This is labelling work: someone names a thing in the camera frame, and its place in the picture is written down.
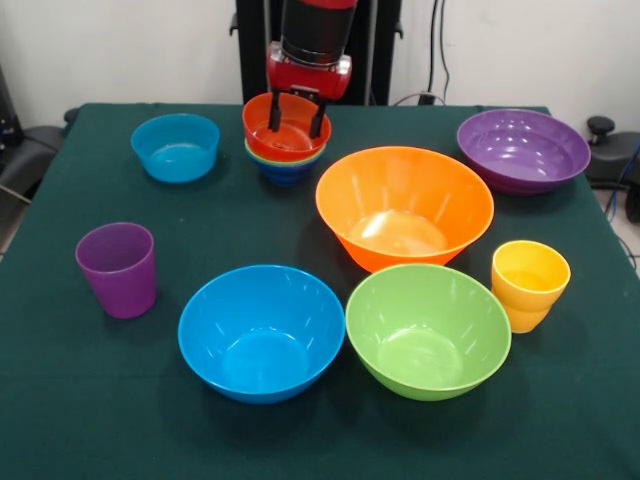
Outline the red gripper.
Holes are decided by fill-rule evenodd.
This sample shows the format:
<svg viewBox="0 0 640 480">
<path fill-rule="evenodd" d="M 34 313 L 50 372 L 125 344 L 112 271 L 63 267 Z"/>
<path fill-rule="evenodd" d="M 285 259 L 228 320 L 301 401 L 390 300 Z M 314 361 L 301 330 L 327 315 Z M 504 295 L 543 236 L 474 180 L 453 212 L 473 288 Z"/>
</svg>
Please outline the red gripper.
<svg viewBox="0 0 640 480">
<path fill-rule="evenodd" d="M 352 59 L 343 54 L 335 64 L 324 66 L 296 62 L 272 41 L 266 54 L 266 70 L 272 96 L 268 129 L 278 132 L 281 124 L 280 91 L 303 91 L 318 96 L 317 109 L 311 118 L 309 138 L 320 136 L 327 106 L 326 100 L 339 100 L 345 93 L 352 73 Z"/>
</svg>

